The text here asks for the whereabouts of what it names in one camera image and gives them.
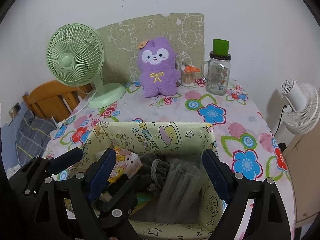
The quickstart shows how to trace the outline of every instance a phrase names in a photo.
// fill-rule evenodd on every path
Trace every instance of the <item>fan stand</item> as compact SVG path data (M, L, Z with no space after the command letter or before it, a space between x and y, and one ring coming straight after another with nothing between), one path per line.
M89 102L92 109L103 108L118 101L125 94L125 87L119 83L102 83L100 75L93 79L93 83L97 89L96 95Z

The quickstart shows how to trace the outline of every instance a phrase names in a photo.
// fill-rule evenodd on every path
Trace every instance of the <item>black jar lid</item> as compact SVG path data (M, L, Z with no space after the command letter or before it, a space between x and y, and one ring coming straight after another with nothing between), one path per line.
M231 55L230 54L222 56L222 55L215 54L213 51L210 51L209 55L210 55L210 58L214 58L214 59L217 59L217 60L231 60Z

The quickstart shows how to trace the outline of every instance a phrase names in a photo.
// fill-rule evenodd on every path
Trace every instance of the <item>wooden bed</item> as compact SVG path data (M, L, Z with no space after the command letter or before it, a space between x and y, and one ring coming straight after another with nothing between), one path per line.
M65 102L73 111L80 102L78 95L84 98L86 96L84 93L89 93L91 90L90 84L82 87L69 87L53 80L38 86L30 95L24 95L22 98L34 114L45 119L54 117L61 122L71 114Z

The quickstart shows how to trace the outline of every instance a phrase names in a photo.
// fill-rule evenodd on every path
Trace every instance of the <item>floral tablecloth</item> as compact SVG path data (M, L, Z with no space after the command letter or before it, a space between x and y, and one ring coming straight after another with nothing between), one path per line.
M197 79L193 87L179 87L178 94L171 97L144 98L138 82L127 83L125 87L125 95L116 103L101 109L86 107L60 130L52 132L44 157L57 157L81 146L100 121L209 122L213 124L216 138L212 143L222 162L248 179L272 177L276 181L293 237L294 198L287 166L270 128L236 81L229 82L224 96L209 94L202 79ZM83 107L86 100L77 106L75 112ZM190 131L184 136L192 135ZM65 179L67 175L68 170L60 173L58 179ZM236 240L243 238L252 206L253 201L249 200Z

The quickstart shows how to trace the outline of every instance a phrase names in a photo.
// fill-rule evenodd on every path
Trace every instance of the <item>purple plush toy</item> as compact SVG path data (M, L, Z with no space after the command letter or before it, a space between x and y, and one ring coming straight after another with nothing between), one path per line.
M141 70L140 85L144 97L177 93L176 83L181 74L174 68L175 57L170 42L164 37L150 40L140 49L137 64Z

